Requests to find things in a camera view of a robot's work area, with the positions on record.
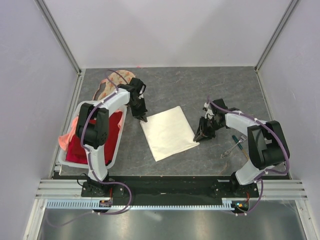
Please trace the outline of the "white cloth napkin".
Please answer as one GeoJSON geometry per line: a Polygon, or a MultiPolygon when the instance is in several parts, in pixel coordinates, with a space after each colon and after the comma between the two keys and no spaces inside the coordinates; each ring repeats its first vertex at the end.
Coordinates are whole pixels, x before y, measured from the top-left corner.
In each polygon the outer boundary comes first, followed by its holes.
{"type": "Polygon", "coordinates": [[[148,116],[140,124],[156,162],[199,145],[180,106],[148,116]]]}

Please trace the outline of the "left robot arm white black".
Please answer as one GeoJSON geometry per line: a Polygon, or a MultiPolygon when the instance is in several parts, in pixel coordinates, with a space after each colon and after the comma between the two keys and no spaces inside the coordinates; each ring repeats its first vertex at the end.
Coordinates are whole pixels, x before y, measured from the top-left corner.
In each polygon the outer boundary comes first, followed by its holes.
{"type": "Polygon", "coordinates": [[[110,132],[109,118],[121,107],[129,106],[132,116],[146,123],[145,90],[144,82],[134,77],[129,84],[117,85],[111,94],[101,100],[84,101],[77,106],[75,134],[86,153],[88,177],[95,181],[92,191],[99,197],[106,196],[110,191],[109,183],[104,181],[108,175],[104,147],[110,132]]]}

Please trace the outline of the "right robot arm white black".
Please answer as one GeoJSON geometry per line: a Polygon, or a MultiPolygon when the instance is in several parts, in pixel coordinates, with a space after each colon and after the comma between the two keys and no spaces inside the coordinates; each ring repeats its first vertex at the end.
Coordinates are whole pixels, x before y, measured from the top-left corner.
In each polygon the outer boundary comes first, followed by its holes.
{"type": "Polygon", "coordinates": [[[234,129],[247,141],[249,160],[231,175],[229,191],[235,197],[247,191],[247,185],[256,183],[263,175],[287,175],[290,169],[290,151],[281,124],[259,120],[237,108],[228,108],[222,98],[204,103],[204,116],[199,120],[195,142],[216,137],[216,131],[234,129]]]}

